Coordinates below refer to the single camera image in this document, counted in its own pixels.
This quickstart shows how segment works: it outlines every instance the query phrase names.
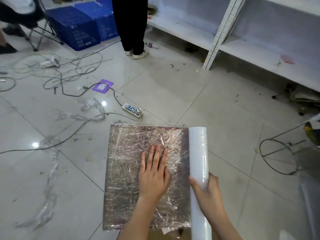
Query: plastic bottle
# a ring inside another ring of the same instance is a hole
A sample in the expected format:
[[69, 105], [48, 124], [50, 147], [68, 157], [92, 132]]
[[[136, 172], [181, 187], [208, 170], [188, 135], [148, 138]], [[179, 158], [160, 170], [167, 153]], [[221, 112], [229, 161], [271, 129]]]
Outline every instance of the plastic bottle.
[[159, 46], [157, 44], [151, 43], [151, 42], [145, 42], [145, 44], [150, 48], [159, 49]]

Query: stretch film roll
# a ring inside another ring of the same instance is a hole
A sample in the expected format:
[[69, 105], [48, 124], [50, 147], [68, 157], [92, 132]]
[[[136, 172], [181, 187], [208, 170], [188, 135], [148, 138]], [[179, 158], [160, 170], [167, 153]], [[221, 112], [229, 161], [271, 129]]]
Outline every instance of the stretch film roll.
[[[189, 158], [190, 176], [195, 178], [202, 190], [205, 190], [209, 180], [206, 127], [189, 128]], [[192, 189], [190, 193], [192, 240], [211, 240], [211, 226], [202, 214]]]

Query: shoe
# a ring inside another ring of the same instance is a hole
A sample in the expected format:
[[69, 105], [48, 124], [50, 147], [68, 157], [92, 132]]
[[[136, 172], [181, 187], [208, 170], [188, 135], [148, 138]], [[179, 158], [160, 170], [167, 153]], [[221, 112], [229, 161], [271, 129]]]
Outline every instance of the shoe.
[[10, 44], [6, 44], [6, 46], [0, 45], [0, 55], [1, 54], [12, 54], [17, 52], [15, 48], [13, 48]]
[[131, 56], [131, 55], [132, 55], [132, 50], [130, 50], [130, 51], [125, 51], [124, 53], [125, 53], [126, 56]]
[[23, 37], [23, 33], [18, 28], [13, 28], [13, 27], [9, 26], [9, 27], [3, 28], [2, 31], [7, 35], [14, 35], [14, 36], [18, 36], [18, 37]]
[[140, 55], [133, 55], [133, 59], [134, 60], [139, 60], [142, 58], [145, 58], [149, 55], [149, 51], [148, 50], [144, 50]]

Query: shelf board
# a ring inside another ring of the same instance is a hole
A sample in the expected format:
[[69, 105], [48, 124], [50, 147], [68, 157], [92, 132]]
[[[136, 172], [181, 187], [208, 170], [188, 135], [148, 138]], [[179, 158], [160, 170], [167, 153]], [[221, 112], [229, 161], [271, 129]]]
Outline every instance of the shelf board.
[[320, 70], [295, 61], [279, 64], [281, 54], [230, 36], [220, 47], [230, 55], [320, 92]]
[[320, 16], [320, 3], [308, 0], [266, 0], [302, 12]]
[[161, 14], [152, 16], [152, 19], [148, 19], [147, 24], [206, 50], [210, 50], [214, 40], [214, 35], [203, 29], [184, 23], [176, 18], [164, 17]]

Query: perforated metal upright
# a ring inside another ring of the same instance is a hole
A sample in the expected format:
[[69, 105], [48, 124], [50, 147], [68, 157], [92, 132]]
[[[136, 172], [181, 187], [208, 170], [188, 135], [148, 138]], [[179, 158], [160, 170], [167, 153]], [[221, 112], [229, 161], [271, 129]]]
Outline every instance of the perforated metal upright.
[[245, 0], [230, 0], [226, 13], [223, 16], [222, 22], [218, 28], [217, 34], [214, 37], [211, 49], [204, 61], [203, 69], [209, 70], [212, 62], [216, 58], [219, 46], [225, 41], [233, 28], [233, 24], [236, 21]]

